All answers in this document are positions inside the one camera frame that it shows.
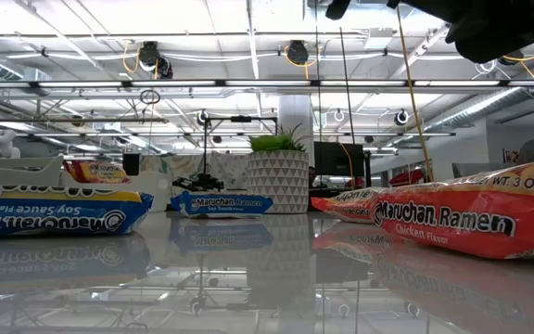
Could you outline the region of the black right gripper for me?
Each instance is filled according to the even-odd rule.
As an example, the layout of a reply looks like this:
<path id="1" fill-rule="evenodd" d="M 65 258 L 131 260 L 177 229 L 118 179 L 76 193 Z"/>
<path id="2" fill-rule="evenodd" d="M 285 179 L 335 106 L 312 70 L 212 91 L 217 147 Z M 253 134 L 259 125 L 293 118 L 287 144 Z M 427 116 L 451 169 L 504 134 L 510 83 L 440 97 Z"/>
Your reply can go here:
<path id="1" fill-rule="evenodd" d="M 388 0 L 396 8 L 400 0 Z M 403 0 L 449 24 L 445 37 L 475 63 L 501 58 L 534 44 L 534 0 Z"/>

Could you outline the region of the orange chicken ramen pack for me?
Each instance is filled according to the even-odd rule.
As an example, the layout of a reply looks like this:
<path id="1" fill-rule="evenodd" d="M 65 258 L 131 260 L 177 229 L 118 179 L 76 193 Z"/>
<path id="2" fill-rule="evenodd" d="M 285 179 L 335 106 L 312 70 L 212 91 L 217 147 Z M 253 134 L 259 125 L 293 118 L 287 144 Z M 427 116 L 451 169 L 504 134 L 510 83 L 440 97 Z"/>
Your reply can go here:
<path id="1" fill-rule="evenodd" d="M 311 198 L 311 205 L 349 223 L 379 225 L 375 207 L 389 193 L 387 187 L 367 187 L 341 192 L 332 198 Z"/>
<path id="2" fill-rule="evenodd" d="M 374 223 L 422 244 L 491 259 L 534 257 L 534 162 L 378 192 Z"/>

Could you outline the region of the blue soy sauce ramen pack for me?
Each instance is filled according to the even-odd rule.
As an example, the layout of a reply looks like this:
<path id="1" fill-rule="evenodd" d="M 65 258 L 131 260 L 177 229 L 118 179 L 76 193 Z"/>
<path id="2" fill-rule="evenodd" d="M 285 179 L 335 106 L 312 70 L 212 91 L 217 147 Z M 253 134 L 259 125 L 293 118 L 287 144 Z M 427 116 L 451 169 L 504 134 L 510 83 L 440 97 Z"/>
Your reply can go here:
<path id="1" fill-rule="evenodd" d="M 129 234 L 145 220 L 153 201 L 139 191 L 0 186 L 0 236 Z"/>
<path id="2" fill-rule="evenodd" d="M 171 198 L 171 206 L 189 218 L 247 218 L 265 214 L 273 200 L 249 194 L 183 191 Z"/>

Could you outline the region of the clear plastic bin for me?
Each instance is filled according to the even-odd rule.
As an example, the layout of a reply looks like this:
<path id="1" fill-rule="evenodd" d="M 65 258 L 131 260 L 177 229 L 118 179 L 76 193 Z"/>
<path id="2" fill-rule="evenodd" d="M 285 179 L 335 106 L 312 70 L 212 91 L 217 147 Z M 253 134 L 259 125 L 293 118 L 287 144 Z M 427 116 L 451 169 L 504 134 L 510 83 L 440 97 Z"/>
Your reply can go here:
<path id="1" fill-rule="evenodd" d="M 62 156 L 0 159 L 0 186 L 57 186 Z"/>

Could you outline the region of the black monitor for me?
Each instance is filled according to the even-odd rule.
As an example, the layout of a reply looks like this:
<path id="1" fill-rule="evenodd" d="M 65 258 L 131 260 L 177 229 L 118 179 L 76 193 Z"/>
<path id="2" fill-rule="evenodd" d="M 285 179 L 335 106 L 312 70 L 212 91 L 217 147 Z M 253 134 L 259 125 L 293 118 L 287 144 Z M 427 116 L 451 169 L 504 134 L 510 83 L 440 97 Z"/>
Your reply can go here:
<path id="1" fill-rule="evenodd" d="M 364 176 L 364 151 L 361 145 L 315 142 L 314 168 L 317 175 Z"/>

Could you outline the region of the red object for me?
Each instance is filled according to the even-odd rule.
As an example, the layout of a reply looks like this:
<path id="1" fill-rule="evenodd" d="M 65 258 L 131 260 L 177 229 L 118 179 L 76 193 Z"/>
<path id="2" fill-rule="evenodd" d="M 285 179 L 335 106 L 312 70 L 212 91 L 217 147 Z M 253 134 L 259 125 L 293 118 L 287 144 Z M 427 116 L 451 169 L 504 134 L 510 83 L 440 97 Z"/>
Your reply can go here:
<path id="1" fill-rule="evenodd" d="M 391 180 L 389 181 L 389 184 L 392 187 L 409 186 L 409 185 L 424 183 L 425 180 L 426 180 L 426 174 L 423 172 L 423 170 L 415 169 L 415 170 L 407 171 L 404 173 L 399 173 L 396 176 L 393 176 Z"/>

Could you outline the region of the succulent plant in patterned pot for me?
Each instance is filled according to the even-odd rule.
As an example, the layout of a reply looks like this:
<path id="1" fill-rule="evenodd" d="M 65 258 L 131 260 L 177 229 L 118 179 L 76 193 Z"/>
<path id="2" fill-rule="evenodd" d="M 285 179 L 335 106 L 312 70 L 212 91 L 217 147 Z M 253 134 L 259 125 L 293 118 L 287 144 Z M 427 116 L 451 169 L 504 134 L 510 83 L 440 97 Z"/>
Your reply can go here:
<path id="1" fill-rule="evenodd" d="M 303 214 L 309 205 L 310 155 L 301 124 L 279 126 L 276 135 L 253 136 L 248 155 L 248 191 L 270 198 L 269 214 Z"/>

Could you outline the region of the black speaker box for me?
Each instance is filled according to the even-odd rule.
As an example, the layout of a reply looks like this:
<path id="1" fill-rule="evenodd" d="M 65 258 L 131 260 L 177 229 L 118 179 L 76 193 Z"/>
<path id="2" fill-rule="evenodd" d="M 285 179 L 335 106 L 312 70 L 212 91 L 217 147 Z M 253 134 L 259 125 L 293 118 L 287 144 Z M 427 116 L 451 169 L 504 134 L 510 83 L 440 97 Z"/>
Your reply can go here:
<path id="1" fill-rule="evenodd" d="M 140 154 L 125 153 L 122 155 L 122 168 L 129 176 L 139 175 L 140 173 Z"/>

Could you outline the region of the white robot figure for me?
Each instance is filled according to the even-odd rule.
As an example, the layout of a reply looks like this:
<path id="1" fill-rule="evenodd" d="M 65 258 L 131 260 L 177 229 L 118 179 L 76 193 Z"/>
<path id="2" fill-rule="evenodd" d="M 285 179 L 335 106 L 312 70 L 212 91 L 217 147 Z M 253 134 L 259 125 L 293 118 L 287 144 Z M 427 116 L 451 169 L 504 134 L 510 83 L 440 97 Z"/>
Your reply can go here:
<path id="1" fill-rule="evenodd" d="M 16 135 L 13 130 L 0 130 L 0 159 L 21 158 L 20 150 L 13 145 Z"/>

